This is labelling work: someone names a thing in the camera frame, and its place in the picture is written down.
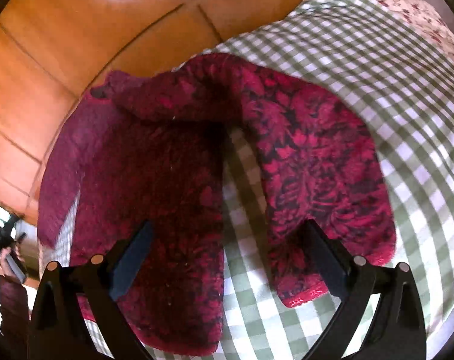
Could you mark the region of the dark maroon sleeve forearm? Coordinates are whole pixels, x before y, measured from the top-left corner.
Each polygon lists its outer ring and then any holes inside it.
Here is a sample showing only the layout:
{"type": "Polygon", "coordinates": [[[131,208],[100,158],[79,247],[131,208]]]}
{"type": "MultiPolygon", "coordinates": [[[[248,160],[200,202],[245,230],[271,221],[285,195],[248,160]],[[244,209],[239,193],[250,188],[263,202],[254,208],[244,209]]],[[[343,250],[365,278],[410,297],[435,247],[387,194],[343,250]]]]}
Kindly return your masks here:
{"type": "Polygon", "coordinates": [[[27,354],[28,295],[21,283],[0,276],[1,332],[6,342],[19,356],[27,354]]]}

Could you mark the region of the person's hand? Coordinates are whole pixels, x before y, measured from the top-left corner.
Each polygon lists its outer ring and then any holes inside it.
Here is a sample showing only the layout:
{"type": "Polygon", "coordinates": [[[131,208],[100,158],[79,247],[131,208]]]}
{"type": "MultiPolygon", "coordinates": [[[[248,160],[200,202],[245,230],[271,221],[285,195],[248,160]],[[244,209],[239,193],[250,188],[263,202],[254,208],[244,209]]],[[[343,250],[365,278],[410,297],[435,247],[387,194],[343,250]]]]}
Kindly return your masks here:
{"type": "Polygon", "coordinates": [[[20,246],[18,244],[16,244],[14,248],[6,247],[2,249],[0,252],[0,265],[2,267],[2,274],[5,276],[5,278],[19,283],[19,278],[17,277],[17,275],[15,275],[15,272],[12,270],[10,264],[7,261],[7,258],[11,255],[11,253],[15,254],[18,263],[23,260],[20,255],[20,246]]]}

